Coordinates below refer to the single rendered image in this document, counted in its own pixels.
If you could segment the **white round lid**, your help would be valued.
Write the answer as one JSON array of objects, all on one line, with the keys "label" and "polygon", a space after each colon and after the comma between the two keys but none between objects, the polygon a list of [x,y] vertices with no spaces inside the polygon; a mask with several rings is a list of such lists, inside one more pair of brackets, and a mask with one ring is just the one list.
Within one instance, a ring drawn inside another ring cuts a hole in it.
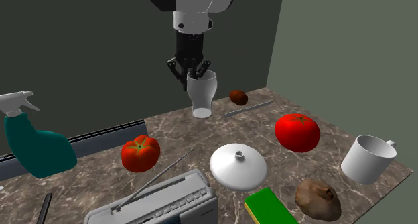
[{"label": "white round lid", "polygon": [[248,192],[267,177],[267,164],[256,149],[245,144],[225,144],[210,158],[210,170],[218,183],[233,191]]}]

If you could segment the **small dark brown potato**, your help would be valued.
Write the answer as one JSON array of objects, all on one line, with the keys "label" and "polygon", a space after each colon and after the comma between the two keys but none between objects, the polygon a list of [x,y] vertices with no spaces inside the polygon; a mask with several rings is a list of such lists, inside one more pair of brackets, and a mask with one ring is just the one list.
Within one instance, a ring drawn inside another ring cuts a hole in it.
[{"label": "small dark brown potato", "polygon": [[246,105],[248,102],[248,96],[244,91],[241,90],[233,90],[229,92],[230,100],[240,106]]}]

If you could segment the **green and yellow sponge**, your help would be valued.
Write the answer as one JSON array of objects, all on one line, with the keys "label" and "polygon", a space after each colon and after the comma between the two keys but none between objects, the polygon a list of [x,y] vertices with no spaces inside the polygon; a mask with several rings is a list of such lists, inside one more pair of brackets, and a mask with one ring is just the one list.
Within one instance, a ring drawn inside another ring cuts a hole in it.
[{"label": "green and yellow sponge", "polygon": [[247,197],[245,208],[255,224],[299,224],[268,187]]}]

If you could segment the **ribbed red tomato green stem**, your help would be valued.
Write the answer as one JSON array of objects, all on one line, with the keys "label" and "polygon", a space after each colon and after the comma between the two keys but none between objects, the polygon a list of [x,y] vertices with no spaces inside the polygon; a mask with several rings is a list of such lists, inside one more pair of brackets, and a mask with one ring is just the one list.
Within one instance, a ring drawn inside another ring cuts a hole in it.
[{"label": "ribbed red tomato green stem", "polygon": [[140,135],[123,145],[121,162],[130,172],[146,172],[157,164],[160,153],[160,145],[156,139]]}]

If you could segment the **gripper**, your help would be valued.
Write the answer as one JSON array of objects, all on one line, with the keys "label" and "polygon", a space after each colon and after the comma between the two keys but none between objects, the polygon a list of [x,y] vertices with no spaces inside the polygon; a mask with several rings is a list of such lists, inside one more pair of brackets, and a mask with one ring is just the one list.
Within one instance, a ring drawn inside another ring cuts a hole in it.
[{"label": "gripper", "polygon": [[187,91],[187,75],[189,59],[192,60],[191,78],[202,78],[211,65],[211,61],[203,58],[204,34],[185,34],[176,32],[175,57],[167,61],[167,66]]}]

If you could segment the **black rod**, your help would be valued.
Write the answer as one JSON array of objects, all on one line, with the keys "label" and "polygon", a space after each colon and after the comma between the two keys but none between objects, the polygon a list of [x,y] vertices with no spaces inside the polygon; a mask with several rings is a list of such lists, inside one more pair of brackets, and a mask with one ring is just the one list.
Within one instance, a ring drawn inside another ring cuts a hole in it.
[{"label": "black rod", "polygon": [[52,193],[48,193],[45,196],[36,224],[44,224],[45,223],[46,216],[48,214],[48,209],[49,209],[52,197],[53,197]]}]

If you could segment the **large smooth red tomato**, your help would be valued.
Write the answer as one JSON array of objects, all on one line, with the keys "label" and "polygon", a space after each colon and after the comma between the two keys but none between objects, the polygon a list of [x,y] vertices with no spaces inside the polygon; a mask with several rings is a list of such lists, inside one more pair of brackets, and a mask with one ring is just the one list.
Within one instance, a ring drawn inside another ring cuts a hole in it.
[{"label": "large smooth red tomato", "polygon": [[282,116],[275,124],[278,142],[293,152],[313,150],[320,140],[320,129],[310,117],[301,113]]}]

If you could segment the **white drinking glass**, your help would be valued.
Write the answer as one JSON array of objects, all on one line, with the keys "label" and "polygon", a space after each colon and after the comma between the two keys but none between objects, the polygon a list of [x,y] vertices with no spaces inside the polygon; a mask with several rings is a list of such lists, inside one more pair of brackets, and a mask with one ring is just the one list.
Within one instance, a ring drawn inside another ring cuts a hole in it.
[{"label": "white drinking glass", "polygon": [[187,75],[187,92],[192,102],[192,115],[205,119],[212,115],[212,100],[217,89],[217,75],[207,70],[202,78]]}]

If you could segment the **large light brown potato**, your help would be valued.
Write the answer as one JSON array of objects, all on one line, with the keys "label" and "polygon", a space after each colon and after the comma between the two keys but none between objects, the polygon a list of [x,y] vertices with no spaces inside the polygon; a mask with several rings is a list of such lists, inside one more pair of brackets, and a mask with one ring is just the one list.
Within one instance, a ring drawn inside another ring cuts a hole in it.
[{"label": "large light brown potato", "polygon": [[303,180],[297,187],[295,202],[312,219],[331,222],[338,220],[342,214],[336,191],[321,180]]}]

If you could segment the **grey radio with antenna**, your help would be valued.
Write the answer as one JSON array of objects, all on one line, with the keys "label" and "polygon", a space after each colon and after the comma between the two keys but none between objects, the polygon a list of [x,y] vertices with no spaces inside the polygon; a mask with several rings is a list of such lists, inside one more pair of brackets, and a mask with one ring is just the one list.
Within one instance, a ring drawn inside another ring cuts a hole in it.
[{"label": "grey radio with antenna", "polygon": [[90,211],[84,224],[218,224],[218,198],[197,168]]}]

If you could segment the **grey knife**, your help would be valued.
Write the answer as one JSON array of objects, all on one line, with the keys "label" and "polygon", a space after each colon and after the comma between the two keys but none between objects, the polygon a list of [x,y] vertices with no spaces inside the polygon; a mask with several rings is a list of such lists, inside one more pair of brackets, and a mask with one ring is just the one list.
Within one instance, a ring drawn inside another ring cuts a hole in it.
[{"label": "grey knife", "polygon": [[264,103],[259,103],[257,105],[253,105],[253,106],[250,106],[250,107],[246,107],[246,108],[243,108],[243,109],[237,109],[235,111],[231,111],[231,112],[225,113],[224,114],[224,118],[232,117],[234,115],[237,115],[237,114],[242,113],[242,112],[245,112],[245,111],[250,111],[250,110],[253,110],[253,109],[258,109],[258,108],[261,108],[261,107],[270,105],[273,101],[274,100],[270,100],[270,101],[266,101]]}]

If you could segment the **teal spray bottle white nozzle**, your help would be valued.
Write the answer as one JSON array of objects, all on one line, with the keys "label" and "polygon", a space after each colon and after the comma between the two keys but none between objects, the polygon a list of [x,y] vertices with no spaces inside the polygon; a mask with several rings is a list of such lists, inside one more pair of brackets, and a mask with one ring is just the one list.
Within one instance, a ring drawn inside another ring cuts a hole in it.
[{"label": "teal spray bottle white nozzle", "polygon": [[76,153],[68,139],[55,132],[36,130],[21,106],[38,108],[28,101],[33,91],[0,95],[0,111],[5,135],[19,163],[36,178],[45,178],[72,169],[77,165]]}]

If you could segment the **white mug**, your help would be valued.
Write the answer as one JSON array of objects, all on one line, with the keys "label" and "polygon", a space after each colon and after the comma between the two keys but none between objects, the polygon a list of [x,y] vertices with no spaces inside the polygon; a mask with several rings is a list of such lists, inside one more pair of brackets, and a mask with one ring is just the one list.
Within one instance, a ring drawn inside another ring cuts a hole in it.
[{"label": "white mug", "polygon": [[351,180],[360,184],[373,184],[396,156],[394,141],[360,135],[355,139],[340,167]]}]

